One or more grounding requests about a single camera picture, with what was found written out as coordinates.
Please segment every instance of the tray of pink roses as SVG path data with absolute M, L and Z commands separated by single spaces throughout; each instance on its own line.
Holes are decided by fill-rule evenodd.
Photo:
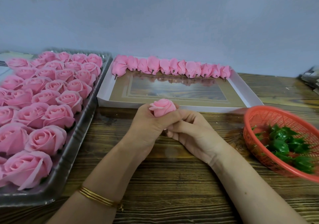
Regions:
M 110 53 L 69 49 L 6 61 L 13 74 L 0 83 L 0 206 L 62 194 L 111 62 Z

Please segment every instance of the wooden table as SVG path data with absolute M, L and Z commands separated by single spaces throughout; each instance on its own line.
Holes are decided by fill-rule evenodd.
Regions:
M 288 77 L 240 74 L 265 105 L 288 110 L 319 128 L 319 97 Z M 135 109 L 99 107 L 75 160 L 65 191 L 57 201 L 26 208 L 0 209 L 0 223 L 44 223 L 124 136 Z M 306 220 L 319 223 L 319 184 L 285 178 L 261 165 L 247 150 L 243 116 L 203 113 L 213 128 Z M 124 197 L 125 211 L 114 223 L 241 223 L 213 171 L 178 142 L 159 137 L 133 175 Z

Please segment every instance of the orange basket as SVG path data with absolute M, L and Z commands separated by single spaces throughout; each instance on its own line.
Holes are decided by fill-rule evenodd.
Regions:
M 270 106 L 254 106 L 244 115 L 244 139 L 251 153 L 269 169 L 287 177 L 302 177 L 319 183 L 319 131 L 311 124 L 290 112 Z M 298 138 L 305 138 L 310 144 L 310 152 L 305 156 L 314 159 L 315 173 L 306 174 L 283 162 L 272 154 L 255 136 L 255 133 L 267 131 L 269 125 L 287 126 L 299 133 Z

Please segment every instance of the gold bracelet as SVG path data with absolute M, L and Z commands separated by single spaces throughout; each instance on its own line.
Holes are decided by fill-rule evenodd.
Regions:
M 124 211 L 123 204 L 121 201 L 115 202 L 115 201 L 108 200 L 108 199 L 106 199 L 102 196 L 99 196 L 99 195 L 95 194 L 94 192 L 86 189 L 84 186 L 81 186 L 78 189 L 78 192 L 80 192 L 82 195 L 86 196 L 87 198 L 90 198 L 92 200 L 96 200 L 96 201 L 98 201 L 106 206 L 114 207 L 117 210 L 121 210 L 122 212 Z

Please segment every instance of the person's left hand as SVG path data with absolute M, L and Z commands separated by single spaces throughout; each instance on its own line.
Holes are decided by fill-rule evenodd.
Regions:
M 149 110 L 149 104 L 142 105 L 130 126 L 130 129 L 123 137 L 125 144 L 129 144 L 132 150 L 137 150 L 146 158 L 152 150 L 155 140 L 164 129 L 171 124 L 182 120 L 180 110 L 172 111 L 162 117 L 154 117 Z

